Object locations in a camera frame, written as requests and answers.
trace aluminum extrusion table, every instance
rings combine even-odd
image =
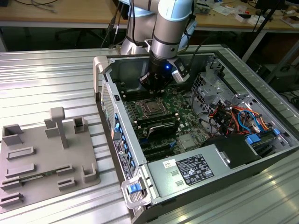
[[[221,52],[299,129],[298,112],[288,108],[286,102],[231,50],[221,45],[206,45],[199,52],[204,50]],[[0,127],[12,123],[22,128],[42,126],[43,120],[49,117],[49,109],[56,106],[65,108],[66,120],[84,116],[101,178],[99,185],[1,214],[1,223],[131,223],[93,98],[93,58],[114,54],[117,54],[115,50],[90,49],[0,55]],[[230,85],[238,93],[243,90],[239,84]],[[298,223],[298,211],[299,152],[259,175],[163,215],[152,223]]]

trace power supply label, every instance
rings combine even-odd
[[[214,176],[202,154],[177,161],[176,163],[185,183],[189,186]]]

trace circuit board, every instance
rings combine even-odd
[[[161,97],[124,102],[140,146],[149,161],[194,150],[209,138],[199,119],[192,112],[188,98],[188,93],[168,87]],[[158,119],[168,114],[177,115],[178,128],[174,133],[162,138],[150,140],[145,129],[136,126],[139,119]]]

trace barcode sticker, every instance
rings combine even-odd
[[[172,160],[164,161],[163,165],[164,165],[165,168],[169,168],[169,167],[176,166],[177,164],[176,164],[176,160],[172,159]]]

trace motherboard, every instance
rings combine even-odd
[[[190,92],[177,87],[156,98],[124,102],[148,161],[194,150],[209,138],[189,102]]]

